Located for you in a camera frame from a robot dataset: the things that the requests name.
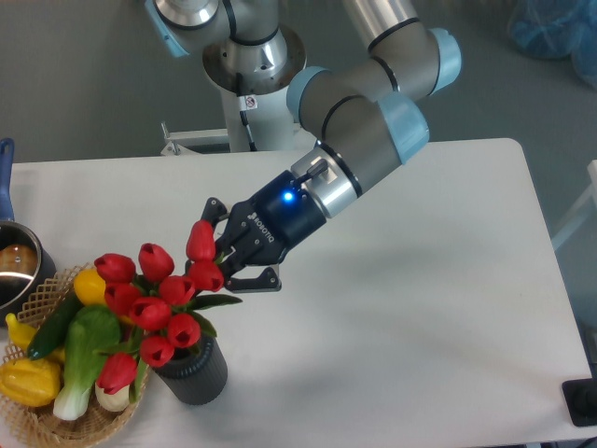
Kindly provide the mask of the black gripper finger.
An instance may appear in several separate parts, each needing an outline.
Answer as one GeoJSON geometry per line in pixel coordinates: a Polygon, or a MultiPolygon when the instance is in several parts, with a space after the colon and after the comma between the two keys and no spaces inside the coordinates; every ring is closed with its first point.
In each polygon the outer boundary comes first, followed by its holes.
{"type": "Polygon", "coordinates": [[[216,197],[209,197],[201,212],[201,220],[207,221],[215,233],[224,233],[228,225],[231,206],[216,197]]]}
{"type": "Polygon", "coordinates": [[[267,267],[255,278],[231,277],[225,288],[231,292],[275,292],[282,288],[282,282],[277,269],[267,267]]]}

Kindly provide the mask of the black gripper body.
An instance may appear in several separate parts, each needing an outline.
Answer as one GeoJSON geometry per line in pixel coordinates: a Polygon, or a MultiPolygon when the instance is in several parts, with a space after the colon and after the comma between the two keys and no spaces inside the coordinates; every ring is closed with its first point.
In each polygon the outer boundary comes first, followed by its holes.
{"type": "Polygon", "coordinates": [[[325,223],[311,194],[284,171],[248,200],[232,206],[215,242],[216,250],[227,256],[220,269],[232,276],[247,266],[279,264],[325,223]]]}

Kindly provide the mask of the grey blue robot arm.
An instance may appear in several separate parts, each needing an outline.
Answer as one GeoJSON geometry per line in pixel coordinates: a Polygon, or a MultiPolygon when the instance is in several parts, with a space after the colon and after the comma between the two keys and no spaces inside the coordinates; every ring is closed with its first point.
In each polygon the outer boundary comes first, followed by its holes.
{"type": "Polygon", "coordinates": [[[309,66],[275,1],[148,1],[146,11],[177,57],[202,55],[219,89],[233,152],[290,149],[302,128],[313,149],[248,200],[217,199],[203,218],[223,224],[211,265],[187,246],[197,288],[277,290],[287,253],[405,164],[429,139],[419,99],[450,85],[462,56],[452,35],[424,27],[408,1],[348,1],[368,58],[336,74],[309,66]]]}

